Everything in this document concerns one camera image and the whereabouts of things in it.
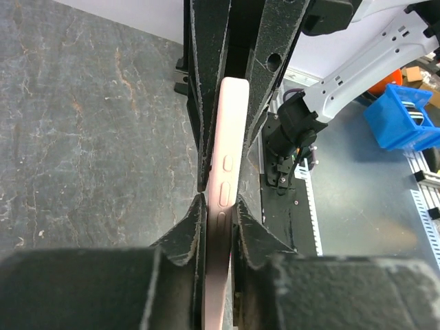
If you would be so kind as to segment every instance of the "white wall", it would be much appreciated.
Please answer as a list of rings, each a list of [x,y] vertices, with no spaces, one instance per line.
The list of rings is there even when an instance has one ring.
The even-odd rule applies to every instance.
[[[162,38],[183,43],[183,0],[56,0]]]
[[[178,43],[183,43],[183,0],[57,0]],[[402,10],[378,12],[350,24],[345,31],[300,36],[290,67],[319,78],[328,76],[379,33]]]

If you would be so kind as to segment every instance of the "blue crate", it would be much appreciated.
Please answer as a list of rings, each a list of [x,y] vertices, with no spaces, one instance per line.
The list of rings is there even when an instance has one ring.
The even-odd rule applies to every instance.
[[[385,93],[369,106],[364,116],[380,147],[386,150],[422,151],[440,145],[440,128],[434,126],[424,107],[431,91],[389,84]],[[425,119],[417,125],[402,102],[412,102]]]

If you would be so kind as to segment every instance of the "phone case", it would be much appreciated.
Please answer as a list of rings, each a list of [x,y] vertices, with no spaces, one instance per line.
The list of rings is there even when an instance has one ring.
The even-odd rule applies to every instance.
[[[226,298],[232,239],[231,209],[237,200],[249,82],[221,81],[212,168],[208,183],[203,327],[220,330]]]

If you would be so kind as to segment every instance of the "phone side button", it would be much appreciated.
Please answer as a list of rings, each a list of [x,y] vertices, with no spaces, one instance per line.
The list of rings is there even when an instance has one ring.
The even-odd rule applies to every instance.
[[[226,220],[226,213],[220,212],[217,216],[217,226],[223,226]]]
[[[223,182],[220,187],[220,199],[219,204],[220,206],[228,206],[229,202],[229,190],[231,186],[228,182]]]
[[[232,164],[232,156],[226,155],[223,159],[223,170],[225,170],[226,172],[232,171]]]

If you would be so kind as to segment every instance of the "black mounting plate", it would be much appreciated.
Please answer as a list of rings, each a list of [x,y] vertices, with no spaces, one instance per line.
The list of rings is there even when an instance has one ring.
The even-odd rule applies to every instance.
[[[296,248],[298,253],[316,256],[305,181],[292,176],[290,188],[283,191],[285,194],[280,196],[277,193],[277,184],[287,187],[288,172],[293,166],[291,157],[277,165],[277,157],[267,149],[267,139],[279,124],[278,117],[274,113],[268,113],[261,130],[264,164],[264,173],[260,175],[263,224],[277,239],[293,249]],[[279,181],[280,176],[285,177],[284,184]]]

